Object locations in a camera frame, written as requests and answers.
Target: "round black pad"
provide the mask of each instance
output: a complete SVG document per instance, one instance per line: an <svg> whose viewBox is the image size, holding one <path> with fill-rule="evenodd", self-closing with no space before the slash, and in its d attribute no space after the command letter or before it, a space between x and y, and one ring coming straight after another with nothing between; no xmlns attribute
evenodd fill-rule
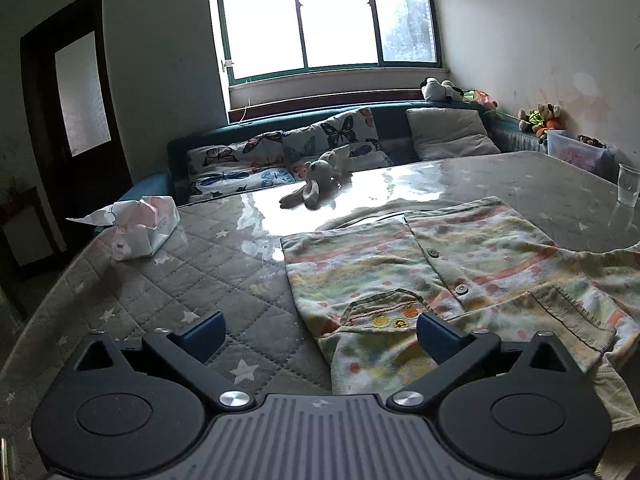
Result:
<svg viewBox="0 0 640 480"><path fill-rule="evenodd" d="M31 427L52 468L81 478L130 478L178 458L204 423L202 403L180 384L96 370L54 384Z"/></svg>
<svg viewBox="0 0 640 480"><path fill-rule="evenodd" d="M153 413L145 399L129 394L94 397L78 410L78 424L96 435L118 436L142 428Z"/></svg>
<svg viewBox="0 0 640 480"><path fill-rule="evenodd" d="M517 394L503 397L491 408L495 421L505 430L523 435L544 435L564 424L564 409L543 396Z"/></svg>
<svg viewBox="0 0 640 480"><path fill-rule="evenodd" d="M584 383L540 372L474 381L445 397L438 427L452 450L511 478L560 478L594 467L609 439L609 415Z"/></svg>

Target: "sofa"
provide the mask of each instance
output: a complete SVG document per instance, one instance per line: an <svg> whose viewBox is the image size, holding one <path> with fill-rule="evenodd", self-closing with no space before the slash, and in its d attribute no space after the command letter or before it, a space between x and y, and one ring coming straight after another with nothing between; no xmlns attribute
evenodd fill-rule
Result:
<svg viewBox="0 0 640 480"><path fill-rule="evenodd" d="M369 107L373 113L382 150L395 166L418 162L406 111L409 108L460 108L480 114L489 138L502 152L538 150L535 136L519 132L517 122L504 120L475 103L430 103L424 101L363 103L340 107L316 108L290 112L243 123L230 124L208 132L171 140L167 144L168 171L156 173L138 182L121 200L138 200L142 196L171 195L177 205L189 201L190 174L188 151L201 146L231 144L266 132L293 130L355 108Z"/></svg>

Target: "patterned shirt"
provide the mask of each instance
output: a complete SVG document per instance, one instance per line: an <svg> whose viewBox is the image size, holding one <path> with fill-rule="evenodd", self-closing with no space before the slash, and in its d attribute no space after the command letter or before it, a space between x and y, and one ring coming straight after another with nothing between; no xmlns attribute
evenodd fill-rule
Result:
<svg viewBox="0 0 640 480"><path fill-rule="evenodd" d="M296 307L331 367L334 394L383 399L435 367L415 320L432 311L504 341L551 330L605 406L632 399L615 372L640 336L640 246L569 251L496 197L282 238ZM614 430L640 425L614 416Z"/></svg>

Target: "dark wooden door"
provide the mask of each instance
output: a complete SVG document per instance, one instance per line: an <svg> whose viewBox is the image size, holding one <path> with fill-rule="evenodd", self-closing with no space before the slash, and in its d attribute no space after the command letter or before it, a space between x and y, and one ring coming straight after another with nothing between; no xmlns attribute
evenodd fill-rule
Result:
<svg viewBox="0 0 640 480"><path fill-rule="evenodd" d="M77 0L20 42L33 150L69 249L92 236L69 222L109 205L131 186L115 121L102 33L102 0Z"/></svg>

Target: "shirt pocket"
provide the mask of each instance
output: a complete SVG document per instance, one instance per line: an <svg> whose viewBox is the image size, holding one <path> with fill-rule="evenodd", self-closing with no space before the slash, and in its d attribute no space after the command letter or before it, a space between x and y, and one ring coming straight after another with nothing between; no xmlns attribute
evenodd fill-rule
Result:
<svg viewBox="0 0 640 480"><path fill-rule="evenodd" d="M415 321L429 309L423 297L396 288L353 301L340 319L342 332L414 332Z"/></svg>
<svg viewBox="0 0 640 480"><path fill-rule="evenodd" d="M318 339L336 395L375 392L383 399L435 367L420 348L415 323L425 299L396 288L353 301L340 327Z"/></svg>
<svg viewBox="0 0 640 480"><path fill-rule="evenodd" d="M503 341L528 342L536 332L548 330L558 336L583 372L600 361L616 334L615 328L597 320L552 284L448 321L464 332L486 328Z"/></svg>

